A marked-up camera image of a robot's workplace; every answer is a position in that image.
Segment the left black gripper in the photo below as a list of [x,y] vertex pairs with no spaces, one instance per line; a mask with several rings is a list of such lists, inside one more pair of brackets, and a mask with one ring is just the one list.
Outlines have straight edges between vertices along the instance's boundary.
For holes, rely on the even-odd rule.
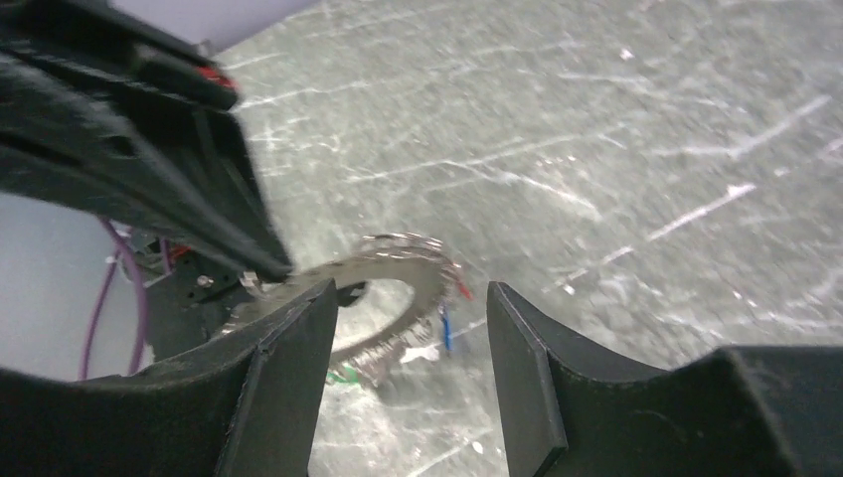
[[232,109],[195,47],[105,1],[1,5],[1,188],[190,245],[283,279]]

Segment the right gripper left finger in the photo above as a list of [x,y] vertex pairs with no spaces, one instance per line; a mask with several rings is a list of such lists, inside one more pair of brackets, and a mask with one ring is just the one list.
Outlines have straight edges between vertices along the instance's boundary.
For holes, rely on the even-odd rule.
[[304,476],[338,316],[333,282],[130,377],[1,374],[5,476]]

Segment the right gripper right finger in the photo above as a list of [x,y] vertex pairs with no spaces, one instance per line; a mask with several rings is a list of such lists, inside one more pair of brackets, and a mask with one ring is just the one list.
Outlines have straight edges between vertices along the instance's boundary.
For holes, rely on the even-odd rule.
[[674,370],[622,356],[492,282],[513,476],[838,476],[842,351],[725,346]]

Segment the metal keyring with keys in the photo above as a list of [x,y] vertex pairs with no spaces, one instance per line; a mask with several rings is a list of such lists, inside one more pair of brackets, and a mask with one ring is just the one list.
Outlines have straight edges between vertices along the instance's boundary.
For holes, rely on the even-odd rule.
[[376,387],[407,351],[440,339],[445,307],[469,294],[461,265],[440,240],[413,233],[365,236],[349,255],[279,283],[244,273],[241,283],[253,301],[237,306],[217,334],[227,335],[267,316],[324,280],[335,282],[341,308],[329,385]]

